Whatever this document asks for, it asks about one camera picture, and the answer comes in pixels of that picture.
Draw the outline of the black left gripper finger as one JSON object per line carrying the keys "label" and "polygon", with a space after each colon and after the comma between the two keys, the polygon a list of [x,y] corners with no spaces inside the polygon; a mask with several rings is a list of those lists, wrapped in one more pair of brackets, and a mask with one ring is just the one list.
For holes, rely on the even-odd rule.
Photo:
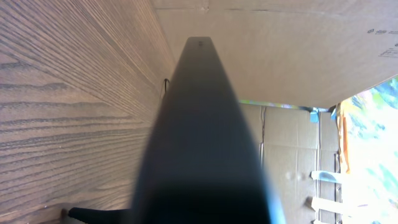
{"label": "black left gripper finger", "polygon": [[127,224],[132,223],[130,209],[93,210],[73,207],[67,215],[87,224]]}

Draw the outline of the blue Galaxy smartphone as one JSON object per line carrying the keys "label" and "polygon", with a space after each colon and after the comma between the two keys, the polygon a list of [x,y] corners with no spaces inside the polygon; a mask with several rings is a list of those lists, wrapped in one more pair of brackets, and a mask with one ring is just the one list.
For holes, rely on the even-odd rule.
{"label": "blue Galaxy smartphone", "polygon": [[212,40],[190,37],[144,154],[127,223],[284,223]]}

